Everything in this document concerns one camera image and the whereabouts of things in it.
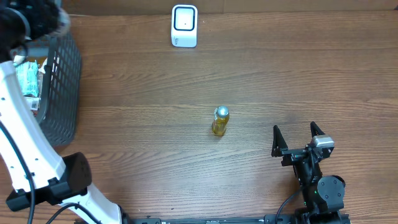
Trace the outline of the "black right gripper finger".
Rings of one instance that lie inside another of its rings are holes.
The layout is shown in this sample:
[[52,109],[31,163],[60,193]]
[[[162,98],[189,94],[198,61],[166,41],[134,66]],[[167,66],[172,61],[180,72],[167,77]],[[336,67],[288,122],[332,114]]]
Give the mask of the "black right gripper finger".
[[311,130],[312,137],[319,136],[319,135],[325,135],[325,133],[319,128],[319,126],[314,121],[312,121],[310,123],[310,130]]
[[277,125],[273,127],[273,143],[272,143],[272,157],[281,157],[283,156],[283,151],[288,149],[287,143],[283,138],[283,135]]

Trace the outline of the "yellow liquid bottle silver cap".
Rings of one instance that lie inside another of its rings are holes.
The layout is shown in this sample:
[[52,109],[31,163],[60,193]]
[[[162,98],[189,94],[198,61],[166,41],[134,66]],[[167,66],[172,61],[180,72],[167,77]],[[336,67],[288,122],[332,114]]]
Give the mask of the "yellow liquid bottle silver cap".
[[229,121],[229,109],[226,106],[218,106],[214,111],[212,131],[216,136],[223,136]]

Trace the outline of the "beige PanTree snack pouch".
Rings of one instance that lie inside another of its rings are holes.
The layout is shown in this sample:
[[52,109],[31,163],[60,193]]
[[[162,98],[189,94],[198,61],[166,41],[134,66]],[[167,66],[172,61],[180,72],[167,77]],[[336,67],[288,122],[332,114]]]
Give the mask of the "beige PanTree snack pouch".
[[39,95],[37,97],[34,97],[32,95],[25,95],[25,98],[28,102],[28,104],[30,104],[30,109],[32,111],[38,111],[40,106],[39,103],[41,101],[41,96],[42,96],[42,92],[43,92],[43,85],[44,85],[44,75],[45,75],[45,66],[47,64],[47,58],[45,57],[39,57],[39,58],[35,58],[35,62],[37,62],[38,65],[38,84],[39,84]]

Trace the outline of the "teal snack bar wrapper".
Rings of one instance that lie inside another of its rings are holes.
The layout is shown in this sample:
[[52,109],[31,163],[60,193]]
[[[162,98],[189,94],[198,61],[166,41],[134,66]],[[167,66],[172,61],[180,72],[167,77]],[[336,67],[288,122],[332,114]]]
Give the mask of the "teal snack bar wrapper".
[[37,62],[25,62],[16,68],[17,79],[23,95],[39,95]]

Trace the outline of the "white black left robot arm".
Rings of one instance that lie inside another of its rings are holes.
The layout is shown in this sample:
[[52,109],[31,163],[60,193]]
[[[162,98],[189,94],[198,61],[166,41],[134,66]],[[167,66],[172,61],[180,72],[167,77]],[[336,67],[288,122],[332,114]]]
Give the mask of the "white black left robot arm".
[[77,152],[61,157],[47,141],[22,94],[13,49],[45,35],[64,35],[68,14],[53,1],[1,1],[1,156],[13,191],[6,200],[17,212],[42,202],[59,205],[52,223],[70,209],[86,223],[125,223],[122,208],[108,200],[92,182],[86,157]]

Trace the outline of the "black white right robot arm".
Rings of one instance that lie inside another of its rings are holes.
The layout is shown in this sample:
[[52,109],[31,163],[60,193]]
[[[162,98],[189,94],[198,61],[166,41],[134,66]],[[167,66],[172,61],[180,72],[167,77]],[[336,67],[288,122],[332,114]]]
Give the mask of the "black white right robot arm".
[[[324,176],[320,162],[330,157],[335,148],[331,136],[325,134],[315,122],[310,123],[312,140],[302,149],[289,149],[278,126],[273,127],[272,157],[281,157],[282,166],[293,167],[300,188],[286,199],[271,223],[350,223],[344,208],[345,181],[338,175]],[[281,216],[283,208],[296,195],[302,194],[303,208],[294,214]]]

